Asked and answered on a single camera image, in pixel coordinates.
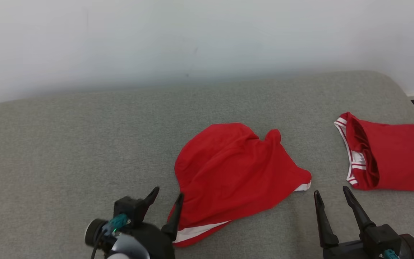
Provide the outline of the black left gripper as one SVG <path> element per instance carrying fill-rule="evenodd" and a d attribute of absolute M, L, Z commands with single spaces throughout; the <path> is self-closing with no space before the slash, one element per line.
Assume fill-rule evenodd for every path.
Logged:
<path fill-rule="evenodd" d="M 160 191 L 156 186 L 146 198 L 143 199 L 143 211 L 146 213 L 153 205 Z M 153 224 L 141 223 L 140 225 L 128 228 L 129 234 L 133 236 L 148 251 L 151 259 L 174 259 L 175 249 L 173 242 L 177 239 L 179 221 L 182 213 L 184 194 L 180 193 L 167 223 L 158 228 Z"/>

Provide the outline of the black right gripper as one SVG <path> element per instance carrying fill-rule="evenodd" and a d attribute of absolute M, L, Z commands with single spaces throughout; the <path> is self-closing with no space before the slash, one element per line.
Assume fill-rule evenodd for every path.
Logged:
<path fill-rule="evenodd" d="M 371 221 L 348 186 L 343 186 L 343 193 L 348 206 L 353 211 L 360 232 L 364 232 L 366 228 L 376 227 L 376 224 Z M 325 205 L 318 190 L 314 192 L 314 200 L 319 241 L 320 246 L 323 248 L 324 259 L 379 259 L 379 252 L 377 252 L 376 256 L 373 256 L 368 254 L 365 248 L 377 251 L 380 249 L 385 250 L 387 241 L 368 241 L 365 243 L 362 240 L 356 240 L 339 243 L 338 236 L 332 232 L 331 225 L 325 213 Z"/>

